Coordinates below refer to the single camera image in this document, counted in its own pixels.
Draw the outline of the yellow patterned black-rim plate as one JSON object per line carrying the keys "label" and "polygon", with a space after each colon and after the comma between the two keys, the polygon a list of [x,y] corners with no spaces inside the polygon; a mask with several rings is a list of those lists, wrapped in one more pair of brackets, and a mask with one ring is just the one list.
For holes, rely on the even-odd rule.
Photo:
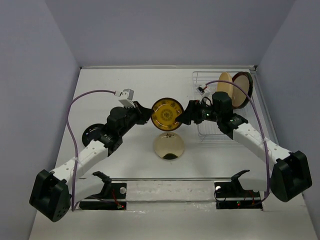
{"label": "yellow patterned black-rim plate", "polygon": [[153,104],[152,110],[151,121],[157,129],[172,132],[182,125],[176,118],[184,112],[184,108],[177,100],[170,97],[161,98]]}

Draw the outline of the red rim white plate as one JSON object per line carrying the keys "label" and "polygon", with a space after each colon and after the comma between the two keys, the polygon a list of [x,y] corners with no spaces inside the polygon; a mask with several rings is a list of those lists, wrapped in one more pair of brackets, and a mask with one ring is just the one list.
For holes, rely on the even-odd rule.
{"label": "red rim white plate", "polygon": [[232,107],[234,109],[242,109],[251,99],[253,94],[254,83],[252,76],[247,71],[240,71],[232,77],[232,82],[237,85],[233,86]]}

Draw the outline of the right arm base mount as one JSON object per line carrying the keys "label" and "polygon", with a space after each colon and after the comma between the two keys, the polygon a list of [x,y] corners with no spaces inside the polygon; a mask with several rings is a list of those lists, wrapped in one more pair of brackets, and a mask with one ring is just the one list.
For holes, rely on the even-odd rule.
{"label": "right arm base mount", "polygon": [[214,187],[218,210],[263,209],[259,192],[235,187],[231,181],[215,182]]}

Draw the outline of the black round plate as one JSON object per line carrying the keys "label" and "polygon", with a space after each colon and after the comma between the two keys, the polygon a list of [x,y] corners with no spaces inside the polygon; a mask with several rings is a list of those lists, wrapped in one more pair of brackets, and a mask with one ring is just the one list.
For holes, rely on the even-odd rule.
{"label": "black round plate", "polygon": [[82,144],[87,147],[88,144],[100,135],[101,129],[104,127],[101,123],[95,123],[87,127],[82,133]]}

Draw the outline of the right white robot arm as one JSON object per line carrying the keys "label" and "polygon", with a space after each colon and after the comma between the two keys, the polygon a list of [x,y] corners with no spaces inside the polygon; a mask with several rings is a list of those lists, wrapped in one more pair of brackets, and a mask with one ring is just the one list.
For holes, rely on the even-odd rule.
{"label": "right white robot arm", "polygon": [[262,191],[266,197],[272,193],[278,200],[288,202],[313,184],[307,156],[275,144],[262,130],[256,130],[247,119],[234,113],[232,99],[226,92],[215,92],[211,105],[204,100],[189,101],[176,121],[185,125],[215,122],[223,134],[264,161],[266,185]]}

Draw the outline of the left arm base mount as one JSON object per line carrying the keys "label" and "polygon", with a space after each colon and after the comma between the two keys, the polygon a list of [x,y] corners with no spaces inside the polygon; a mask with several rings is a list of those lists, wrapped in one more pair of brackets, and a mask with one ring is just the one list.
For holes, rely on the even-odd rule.
{"label": "left arm base mount", "polygon": [[81,210],[124,211],[127,209],[127,183],[112,182],[104,186],[100,193],[86,197],[79,202]]}

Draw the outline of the cream plate black mark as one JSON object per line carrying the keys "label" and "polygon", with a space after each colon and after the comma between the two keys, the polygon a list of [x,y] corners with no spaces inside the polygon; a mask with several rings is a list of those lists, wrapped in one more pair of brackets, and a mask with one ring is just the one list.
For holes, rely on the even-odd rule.
{"label": "cream plate black mark", "polygon": [[185,143],[177,133],[164,132],[155,138],[153,150],[161,159],[173,161],[184,153]]}

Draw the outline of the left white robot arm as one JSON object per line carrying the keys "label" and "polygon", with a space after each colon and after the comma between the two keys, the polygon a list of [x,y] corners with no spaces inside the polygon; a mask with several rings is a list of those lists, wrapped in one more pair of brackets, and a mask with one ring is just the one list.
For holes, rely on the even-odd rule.
{"label": "left white robot arm", "polygon": [[36,175],[30,205],[52,222],[59,221],[71,204],[80,200],[76,195],[76,181],[114,153],[122,144],[123,136],[134,125],[146,124],[153,112],[137,101],[132,107],[112,108],[106,124],[92,135],[92,140],[78,156],[51,171],[43,169]]}

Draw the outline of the orange round plate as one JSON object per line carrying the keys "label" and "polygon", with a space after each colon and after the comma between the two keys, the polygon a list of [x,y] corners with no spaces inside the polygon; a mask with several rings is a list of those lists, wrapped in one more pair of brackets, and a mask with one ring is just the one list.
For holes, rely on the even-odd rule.
{"label": "orange round plate", "polygon": [[230,98],[232,98],[233,96],[232,76],[228,72],[222,72],[218,80],[219,82],[217,83],[216,91],[225,92]]}

